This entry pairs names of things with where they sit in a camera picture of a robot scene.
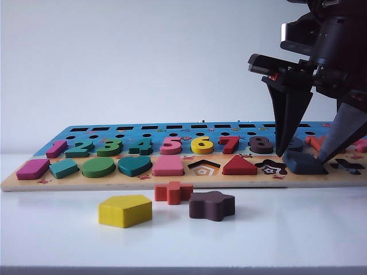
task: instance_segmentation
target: number puzzle board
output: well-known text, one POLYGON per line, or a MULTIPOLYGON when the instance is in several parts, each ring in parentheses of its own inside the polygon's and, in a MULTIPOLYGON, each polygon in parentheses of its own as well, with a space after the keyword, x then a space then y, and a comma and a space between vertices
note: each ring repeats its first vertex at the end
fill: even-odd
MULTIPOLYGON (((305 141, 307 137, 321 137, 327 135, 331 123, 305 122, 301 123, 295 136, 305 141)), ((72 158, 79 168, 64 178, 56 179, 47 170, 38 179, 18 180, 14 171, 1 183, 3 191, 41 191, 41 190, 122 190, 122 189, 152 189, 157 183, 179 181, 192 183, 194 187, 336 187, 336 186, 362 186, 367 185, 367 153, 357 151, 357 146, 352 145, 346 152, 324 164, 327 174, 323 175, 297 175, 285 167, 281 158, 275 153, 257 154, 250 150, 249 139, 262 136, 275 144, 275 125, 273 122, 220 122, 220 123, 167 123, 167 124, 129 124, 129 125, 77 125, 70 126, 58 134, 53 140, 34 154, 31 159, 46 159, 46 152, 53 147, 55 141, 67 141, 68 150, 75 148, 78 140, 89 140, 94 144, 90 154, 83 158, 72 158), (192 151, 192 141, 196 138, 209 137, 213 142, 213 152, 210 154, 195 154, 192 151), (220 137, 238 136, 239 146, 232 154, 223 154, 225 145, 219 144, 220 137), (165 138, 175 137, 181 142, 182 151, 178 153, 184 169, 181 176, 154 176, 152 168, 136 176, 122 174, 118 168, 118 161, 129 154, 129 148, 142 138, 150 138, 153 151, 149 158, 153 166, 160 158, 160 147, 165 138), (96 150, 104 148, 107 139, 119 139, 122 150, 110 156, 116 169, 101 178, 87 178, 83 175, 82 165, 86 161, 99 158, 96 150), (256 175, 223 175, 223 167, 236 155, 252 164, 256 164, 256 175), (338 160, 351 164, 338 163, 338 160), (265 160, 277 162, 279 167, 269 165, 265 160)), ((303 152, 317 156, 317 151, 304 143, 303 152)), ((50 163, 65 159, 62 152, 56 158, 50 158, 50 163)))

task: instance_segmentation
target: teal heart piece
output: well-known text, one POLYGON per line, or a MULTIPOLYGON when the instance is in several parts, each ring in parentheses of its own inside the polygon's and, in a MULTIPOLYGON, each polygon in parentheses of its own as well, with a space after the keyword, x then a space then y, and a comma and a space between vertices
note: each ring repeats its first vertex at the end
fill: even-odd
POLYGON ((118 161, 119 170, 127 176, 136 176, 148 171, 152 162, 148 156, 126 156, 118 161))

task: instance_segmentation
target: white background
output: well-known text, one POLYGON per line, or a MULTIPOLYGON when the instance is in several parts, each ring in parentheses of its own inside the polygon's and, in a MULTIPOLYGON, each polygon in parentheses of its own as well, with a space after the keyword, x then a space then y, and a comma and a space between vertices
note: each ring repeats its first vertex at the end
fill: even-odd
MULTIPOLYGON (((69 125, 274 120, 251 54, 298 62, 286 0, 4 0, 1 152, 34 153, 69 125)), ((315 93, 304 120, 332 120, 315 93)))

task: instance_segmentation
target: pink number 5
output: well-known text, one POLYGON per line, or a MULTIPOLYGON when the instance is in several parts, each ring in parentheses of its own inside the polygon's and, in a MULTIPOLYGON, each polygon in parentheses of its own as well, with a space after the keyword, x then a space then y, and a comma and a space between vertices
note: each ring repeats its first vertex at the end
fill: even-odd
POLYGON ((161 155, 175 155, 181 152, 181 138, 166 137, 160 149, 161 155))

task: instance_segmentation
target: magenta parallelogram piece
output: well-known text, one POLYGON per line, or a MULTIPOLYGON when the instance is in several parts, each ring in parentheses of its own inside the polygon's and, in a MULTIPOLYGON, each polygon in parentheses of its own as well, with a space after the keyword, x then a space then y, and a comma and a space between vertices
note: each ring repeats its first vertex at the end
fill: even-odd
POLYGON ((49 166, 49 159, 31 159, 17 171, 17 179, 39 179, 49 166))

